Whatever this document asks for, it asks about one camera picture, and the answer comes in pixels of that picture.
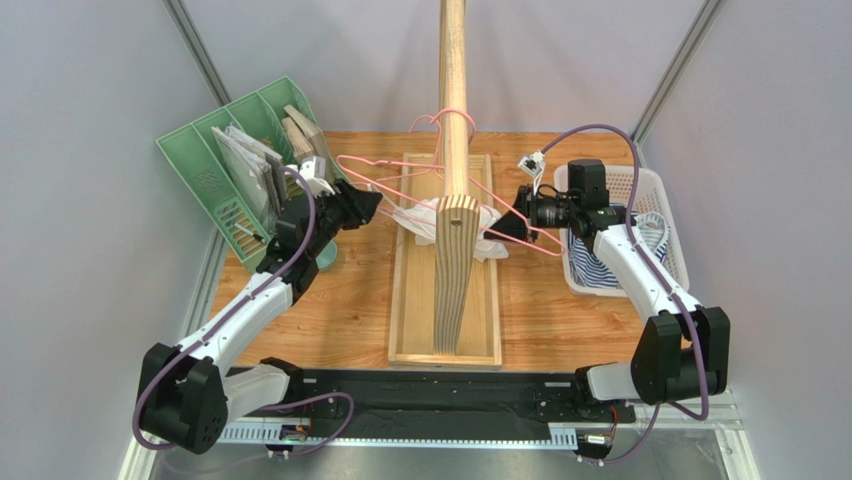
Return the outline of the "white tank top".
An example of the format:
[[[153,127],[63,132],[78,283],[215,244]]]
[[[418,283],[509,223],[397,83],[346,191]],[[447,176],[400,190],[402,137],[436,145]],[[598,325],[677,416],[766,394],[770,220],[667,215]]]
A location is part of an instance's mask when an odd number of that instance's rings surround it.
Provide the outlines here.
[[[433,245],[436,242],[437,198],[416,202],[409,208],[404,208],[390,200],[388,200],[388,203],[390,207],[382,208],[381,212],[392,218],[405,230],[413,233],[417,246]],[[499,240],[487,240],[485,238],[487,229],[494,225],[500,217],[500,213],[487,205],[481,205],[479,209],[479,229],[475,242],[474,259],[479,262],[507,259],[509,252]]]

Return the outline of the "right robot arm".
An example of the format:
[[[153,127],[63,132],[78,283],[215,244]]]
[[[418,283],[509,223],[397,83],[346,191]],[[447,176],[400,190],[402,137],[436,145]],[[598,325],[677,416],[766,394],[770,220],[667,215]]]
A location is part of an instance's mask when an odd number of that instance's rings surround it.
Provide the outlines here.
[[[531,241],[536,229],[569,229],[616,277],[644,323],[628,362],[577,370],[592,402],[648,405],[706,400],[725,391],[730,320],[681,288],[641,236],[631,205],[614,205],[599,160],[567,165],[568,187],[552,196],[522,185],[510,211],[485,230],[488,240]]]

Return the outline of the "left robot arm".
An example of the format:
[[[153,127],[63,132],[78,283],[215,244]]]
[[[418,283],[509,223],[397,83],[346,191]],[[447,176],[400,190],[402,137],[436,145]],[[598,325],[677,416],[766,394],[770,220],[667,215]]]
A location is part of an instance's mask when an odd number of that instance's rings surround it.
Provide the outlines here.
[[[248,284],[212,321],[174,346],[157,343],[142,362],[132,426],[149,449],[202,454],[225,427],[289,398],[300,370],[269,358],[232,373],[249,344],[294,306],[319,273],[318,255],[342,230],[368,224],[382,200],[346,180],[285,202]]]

